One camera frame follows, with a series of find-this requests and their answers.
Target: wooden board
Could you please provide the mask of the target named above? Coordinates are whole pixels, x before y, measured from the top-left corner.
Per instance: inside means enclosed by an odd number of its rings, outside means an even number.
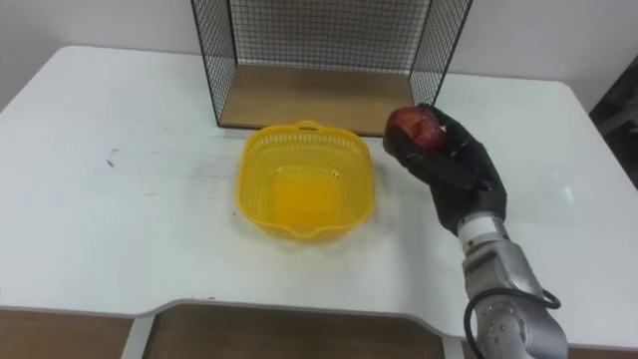
[[[262,128],[311,119],[380,136],[391,112],[412,105],[407,75],[240,65],[220,124]]]

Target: plastic basket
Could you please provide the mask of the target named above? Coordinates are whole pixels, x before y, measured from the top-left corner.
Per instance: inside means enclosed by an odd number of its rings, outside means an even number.
[[[374,207],[368,147],[312,121],[265,128],[246,143],[236,195],[243,214],[271,234],[340,236]]]

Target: cable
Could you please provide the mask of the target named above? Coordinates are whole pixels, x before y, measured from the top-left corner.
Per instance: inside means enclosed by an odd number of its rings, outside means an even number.
[[[494,288],[494,289],[483,291],[475,295],[475,297],[472,298],[470,302],[468,302],[468,306],[466,306],[466,312],[464,313],[464,316],[463,316],[463,329],[466,332],[466,338],[468,339],[468,344],[470,344],[470,347],[472,348],[472,351],[477,356],[477,359],[484,359],[484,357],[482,353],[480,352],[479,345],[477,344],[477,341],[475,340],[475,336],[472,333],[472,323],[471,323],[472,313],[474,312],[475,307],[477,306],[477,304],[479,304],[480,301],[495,295],[509,295],[509,296],[523,298],[532,303],[545,307],[547,309],[558,309],[560,308],[560,305],[561,305],[560,300],[558,300],[558,298],[556,298],[555,295],[551,294],[549,291],[544,289],[542,290],[542,295],[549,300],[546,300],[545,298],[540,298],[536,295],[529,294],[527,292],[524,292],[518,289],[511,289],[511,288]]]

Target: black glove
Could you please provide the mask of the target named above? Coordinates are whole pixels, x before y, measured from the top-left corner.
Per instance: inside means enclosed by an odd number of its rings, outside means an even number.
[[[430,185],[439,222],[457,235],[465,216],[490,211],[505,220],[507,193],[485,147],[457,121],[430,105],[445,129],[442,147],[426,151],[403,129],[389,126],[384,146],[417,179]]]

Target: apple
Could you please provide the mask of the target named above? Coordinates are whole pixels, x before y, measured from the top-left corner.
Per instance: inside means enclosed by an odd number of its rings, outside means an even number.
[[[414,106],[396,110],[386,123],[386,131],[394,126],[401,128],[426,152],[436,151],[443,145],[445,133],[439,119],[425,108]]]

